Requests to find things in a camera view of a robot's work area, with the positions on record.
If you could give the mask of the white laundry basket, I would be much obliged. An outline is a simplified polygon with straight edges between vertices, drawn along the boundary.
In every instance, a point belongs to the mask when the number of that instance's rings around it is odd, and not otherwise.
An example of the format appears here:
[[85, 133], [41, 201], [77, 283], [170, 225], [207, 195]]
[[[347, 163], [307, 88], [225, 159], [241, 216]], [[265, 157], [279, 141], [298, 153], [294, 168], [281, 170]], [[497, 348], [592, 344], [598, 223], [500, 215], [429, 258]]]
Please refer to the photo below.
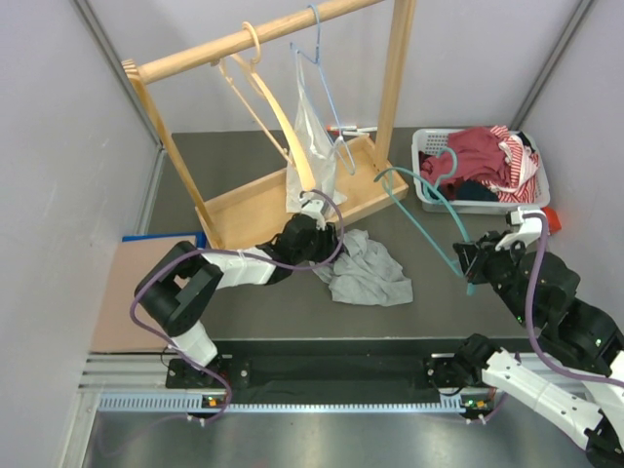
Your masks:
[[[413, 133], [411, 139], [411, 161], [412, 170], [418, 176], [420, 175], [420, 163], [418, 152], [423, 151], [426, 154], [436, 155], [438, 151], [445, 147], [450, 134], [460, 132], [460, 129], [420, 129]], [[538, 208], [546, 207], [550, 204], [550, 187], [548, 177], [546, 175], [543, 158], [540, 158], [540, 168], [537, 171], [537, 190], [536, 200], [533, 203]], [[422, 208], [428, 213], [443, 213], [446, 208], [437, 200], [429, 200], [425, 195], [425, 188], [422, 183], [415, 177], [414, 187], [416, 197], [422, 204]], [[450, 202], [452, 207], [459, 214], [467, 215], [505, 215], [508, 211], [514, 210], [517, 204], [514, 203], [486, 203], [474, 201], [453, 201]]]

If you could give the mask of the red plastic block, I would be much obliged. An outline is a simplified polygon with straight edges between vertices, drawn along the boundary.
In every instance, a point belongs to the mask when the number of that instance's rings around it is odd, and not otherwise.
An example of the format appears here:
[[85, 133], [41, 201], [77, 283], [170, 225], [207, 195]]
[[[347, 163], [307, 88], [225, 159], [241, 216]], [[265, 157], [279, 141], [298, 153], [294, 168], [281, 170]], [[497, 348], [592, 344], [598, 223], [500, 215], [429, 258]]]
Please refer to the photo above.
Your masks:
[[562, 223], [558, 213], [551, 207], [543, 207], [541, 211], [546, 215], [549, 224], [549, 235], [552, 236], [562, 230]]

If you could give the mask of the wooden hanger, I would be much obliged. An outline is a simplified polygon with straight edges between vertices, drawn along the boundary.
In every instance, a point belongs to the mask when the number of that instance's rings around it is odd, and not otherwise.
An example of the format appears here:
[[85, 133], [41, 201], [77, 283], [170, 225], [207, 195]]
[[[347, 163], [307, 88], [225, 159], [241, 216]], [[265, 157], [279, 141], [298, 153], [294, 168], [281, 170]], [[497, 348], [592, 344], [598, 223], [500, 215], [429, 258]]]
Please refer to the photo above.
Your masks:
[[250, 34], [252, 38], [253, 47], [255, 49], [255, 56], [248, 61], [244, 61], [237, 53], [230, 55], [230, 57], [239, 65], [241, 71], [244, 73], [248, 83], [254, 89], [254, 91], [268, 103], [273, 115], [277, 119], [280, 129], [284, 134], [284, 137], [288, 144], [287, 147], [282, 146], [278, 142], [278, 140], [273, 137], [269, 129], [253, 110], [252, 106], [236, 87], [233, 78], [227, 72], [226, 59], [221, 58], [218, 62], [215, 63], [215, 65], [218, 67], [218, 70], [225, 82], [230, 86], [231, 90], [238, 97], [240, 102], [243, 103], [243, 105], [246, 107], [253, 119], [260, 126], [260, 129], [264, 132], [264, 134], [271, 141], [273, 146], [277, 149], [278, 153], [290, 166], [295, 169], [298, 174], [298, 179], [301, 183], [302, 189], [306, 191], [312, 190], [316, 187], [316, 178], [314, 177], [313, 171], [307, 161], [303, 146], [298, 136], [296, 135], [293, 126], [289, 121], [289, 118], [287, 117], [282, 106], [280, 105], [278, 100], [276, 100], [268, 86], [265, 84], [265, 82], [255, 70], [262, 57], [259, 37], [254, 27], [248, 21], [244, 21], [242, 23], [242, 27]]

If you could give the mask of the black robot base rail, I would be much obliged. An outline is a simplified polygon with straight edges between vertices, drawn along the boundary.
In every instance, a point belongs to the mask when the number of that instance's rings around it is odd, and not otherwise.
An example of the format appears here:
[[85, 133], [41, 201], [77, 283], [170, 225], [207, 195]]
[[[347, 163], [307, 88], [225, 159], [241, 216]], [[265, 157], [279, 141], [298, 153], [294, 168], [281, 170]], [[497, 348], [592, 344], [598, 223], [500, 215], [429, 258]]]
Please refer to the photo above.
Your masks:
[[219, 388], [243, 403], [411, 403], [476, 385], [459, 339], [342, 338], [220, 340], [208, 373], [181, 359], [166, 386]]

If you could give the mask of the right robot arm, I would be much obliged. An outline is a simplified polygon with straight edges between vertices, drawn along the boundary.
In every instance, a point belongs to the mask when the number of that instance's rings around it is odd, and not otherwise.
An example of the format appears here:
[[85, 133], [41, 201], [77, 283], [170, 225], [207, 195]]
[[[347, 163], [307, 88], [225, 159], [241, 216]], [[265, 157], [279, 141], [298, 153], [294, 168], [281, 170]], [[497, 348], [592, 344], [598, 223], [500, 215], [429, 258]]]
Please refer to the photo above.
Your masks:
[[451, 367], [469, 386], [503, 391], [562, 430], [594, 467], [623, 464], [623, 333], [602, 309], [577, 298], [579, 276], [540, 244], [503, 245], [490, 231], [476, 242], [456, 243], [464, 277], [489, 285], [526, 329], [530, 347], [551, 371], [581, 382], [581, 400], [521, 364], [492, 339], [474, 333]]

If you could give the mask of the grey tank top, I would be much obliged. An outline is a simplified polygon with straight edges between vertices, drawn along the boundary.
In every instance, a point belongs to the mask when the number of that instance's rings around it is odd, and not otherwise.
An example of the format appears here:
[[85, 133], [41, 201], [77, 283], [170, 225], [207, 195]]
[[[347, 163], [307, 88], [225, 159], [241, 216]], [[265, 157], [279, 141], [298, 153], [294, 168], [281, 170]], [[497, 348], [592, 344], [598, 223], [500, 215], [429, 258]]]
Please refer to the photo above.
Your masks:
[[343, 251], [330, 265], [313, 270], [335, 302], [390, 307], [413, 302], [412, 281], [366, 230], [345, 233]]

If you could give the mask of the white tank top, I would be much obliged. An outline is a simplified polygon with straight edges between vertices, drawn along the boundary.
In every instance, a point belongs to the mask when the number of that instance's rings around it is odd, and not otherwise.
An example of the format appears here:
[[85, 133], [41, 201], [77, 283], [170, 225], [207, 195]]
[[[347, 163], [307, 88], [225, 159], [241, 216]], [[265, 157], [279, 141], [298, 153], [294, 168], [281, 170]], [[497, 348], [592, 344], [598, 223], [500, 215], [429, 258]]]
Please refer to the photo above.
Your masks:
[[[331, 141], [307, 94], [301, 55], [295, 56], [294, 63], [298, 103], [292, 124], [293, 131], [316, 180], [315, 188], [330, 196], [339, 206], [347, 201], [347, 196], [336, 188], [337, 144]], [[315, 194], [301, 196], [302, 191], [297, 169], [288, 164], [286, 173], [286, 211], [288, 213], [299, 212], [303, 201], [318, 199]]]

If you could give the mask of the red white striped garment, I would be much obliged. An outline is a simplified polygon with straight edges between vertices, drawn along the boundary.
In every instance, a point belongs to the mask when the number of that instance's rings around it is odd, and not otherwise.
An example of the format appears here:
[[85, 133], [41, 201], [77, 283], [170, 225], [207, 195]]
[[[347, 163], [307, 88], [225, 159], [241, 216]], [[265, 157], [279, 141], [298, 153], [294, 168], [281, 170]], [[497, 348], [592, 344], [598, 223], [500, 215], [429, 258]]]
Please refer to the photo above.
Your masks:
[[493, 126], [489, 131], [498, 138], [504, 153], [506, 178], [502, 182], [481, 181], [500, 203], [532, 204], [536, 200], [537, 171], [540, 157], [523, 132], [511, 133], [506, 126]]

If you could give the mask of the teal plastic hanger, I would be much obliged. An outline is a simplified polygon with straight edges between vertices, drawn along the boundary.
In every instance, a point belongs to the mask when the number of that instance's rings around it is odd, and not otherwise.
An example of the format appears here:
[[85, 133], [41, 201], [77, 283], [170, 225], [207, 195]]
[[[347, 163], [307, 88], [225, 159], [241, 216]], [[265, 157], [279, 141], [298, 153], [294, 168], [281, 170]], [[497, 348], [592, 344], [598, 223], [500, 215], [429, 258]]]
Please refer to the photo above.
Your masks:
[[458, 278], [463, 278], [464, 274], [462, 273], [457, 256], [449, 256], [447, 251], [436, 241], [436, 238], [433, 237], [427, 231], [425, 226], [419, 221], [419, 218], [414, 216], [413, 213], [401, 202], [398, 195], [394, 194], [394, 176], [405, 175], [413, 182], [414, 188], [421, 188], [423, 194], [426, 194], [426, 192], [431, 189], [437, 198], [433, 198], [432, 200], [426, 199], [425, 201], [420, 200], [419, 204], [421, 205], [422, 210], [429, 215], [448, 215], [453, 220], [458, 232], [460, 233], [461, 241], [470, 242], [470, 234], [460, 215], [457, 213], [451, 202], [444, 197], [436, 186], [429, 183], [415, 171], [412, 163], [412, 151], [409, 148], [399, 146], [396, 148], [390, 148], [389, 160], [387, 163], [389, 166], [381, 170], [373, 181], [381, 184], [385, 194], [389, 196], [390, 200], [408, 218], [410, 223], [419, 230], [423, 238], [450, 268], [453, 275]]

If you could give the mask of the pink red garment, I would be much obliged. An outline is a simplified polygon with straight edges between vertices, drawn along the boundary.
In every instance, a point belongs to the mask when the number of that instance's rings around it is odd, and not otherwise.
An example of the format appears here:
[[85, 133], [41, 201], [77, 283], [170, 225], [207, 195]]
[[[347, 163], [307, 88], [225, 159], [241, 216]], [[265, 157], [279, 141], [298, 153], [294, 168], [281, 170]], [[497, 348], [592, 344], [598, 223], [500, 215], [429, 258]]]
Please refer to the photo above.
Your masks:
[[499, 147], [502, 138], [480, 127], [448, 135], [440, 156], [432, 155], [420, 166], [420, 175], [432, 185], [474, 180], [506, 186], [511, 180], [507, 155]]

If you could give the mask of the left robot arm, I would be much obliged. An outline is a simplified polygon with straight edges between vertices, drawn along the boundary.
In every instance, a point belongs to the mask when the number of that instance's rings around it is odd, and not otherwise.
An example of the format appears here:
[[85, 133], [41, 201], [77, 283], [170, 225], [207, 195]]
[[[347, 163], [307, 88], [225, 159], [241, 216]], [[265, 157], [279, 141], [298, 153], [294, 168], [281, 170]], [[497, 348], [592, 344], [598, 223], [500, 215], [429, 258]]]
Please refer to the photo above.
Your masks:
[[220, 378], [217, 349], [201, 317], [214, 294], [244, 285], [269, 286], [295, 271], [330, 265], [343, 251], [344, 226], [295, 214], [284, 230], [253, 248], [227, 251], [174, 245], [135, 289], [131, 319], [165, 339], [200, 386]]

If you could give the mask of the red capped marker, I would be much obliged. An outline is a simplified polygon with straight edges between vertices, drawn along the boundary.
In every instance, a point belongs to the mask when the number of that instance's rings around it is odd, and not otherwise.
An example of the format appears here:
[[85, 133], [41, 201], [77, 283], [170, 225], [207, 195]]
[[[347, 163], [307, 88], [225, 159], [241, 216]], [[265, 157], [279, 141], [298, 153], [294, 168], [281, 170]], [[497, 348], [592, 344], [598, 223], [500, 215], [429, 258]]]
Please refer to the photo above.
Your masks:
[[358, 126], [328, 126], [326, 130], [333, 135], [344, 135], [349, 137], [357, 137], [369, 135], [377, 132], [377, 126], [358, 127]]

